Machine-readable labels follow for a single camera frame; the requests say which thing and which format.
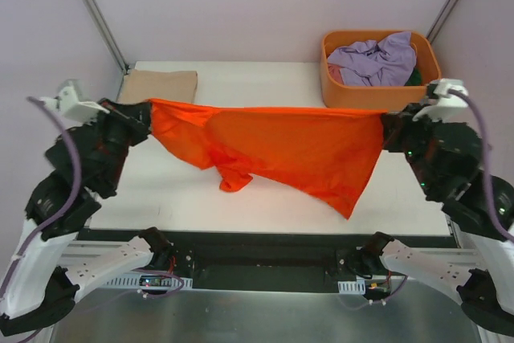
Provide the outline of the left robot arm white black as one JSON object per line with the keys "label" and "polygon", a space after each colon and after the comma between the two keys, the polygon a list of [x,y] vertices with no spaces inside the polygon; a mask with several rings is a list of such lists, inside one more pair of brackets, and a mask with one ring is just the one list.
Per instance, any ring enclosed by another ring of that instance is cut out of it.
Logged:
{"label": "left robot arm white black", "polygon": [[116,195],[130,147],[151,133],[151,104],[102,99],[93,104],[91,118],[66,128],[43,101],[29,101],[58,128],[59,136],[45,152],[53,170],[27,202],[22,238],[1,283],[2,337],[31,338],[118,275],[169,269],[172,255],[165,236],[150,227],[91,263],[58,265],[69,243],[101,208],[98,200]]}

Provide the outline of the orange t shirt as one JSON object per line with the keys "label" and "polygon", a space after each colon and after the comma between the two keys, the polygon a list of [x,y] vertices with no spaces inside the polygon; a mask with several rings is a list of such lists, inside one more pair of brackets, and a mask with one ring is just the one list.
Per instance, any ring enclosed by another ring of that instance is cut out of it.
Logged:
{"label": "orange t shirt", "polygon": [[215,168],[235,193],[254,176],[350,218],[382,151],[381,110],[220,108],[152,98],[153,136],[175,157]]}

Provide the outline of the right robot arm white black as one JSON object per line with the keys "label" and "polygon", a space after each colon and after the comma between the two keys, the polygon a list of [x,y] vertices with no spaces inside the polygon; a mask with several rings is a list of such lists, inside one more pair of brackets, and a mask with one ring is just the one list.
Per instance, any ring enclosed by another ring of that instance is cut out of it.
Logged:
{"label": "right robot arm white black", "polygon": [[483,269],[464,271],[417,252],[391,235],[376,232],[357,250],[357,274],[383,270],[415,278],[460,306],[483,329],[513,334],[513,244],[495,228],[513,232],[513,187],[492,176],[487,200],[484,136],[465,123],[417,117],[418,104],[381,117],[384,148],[402,153],[429,202],[467,235],[483,259]]}

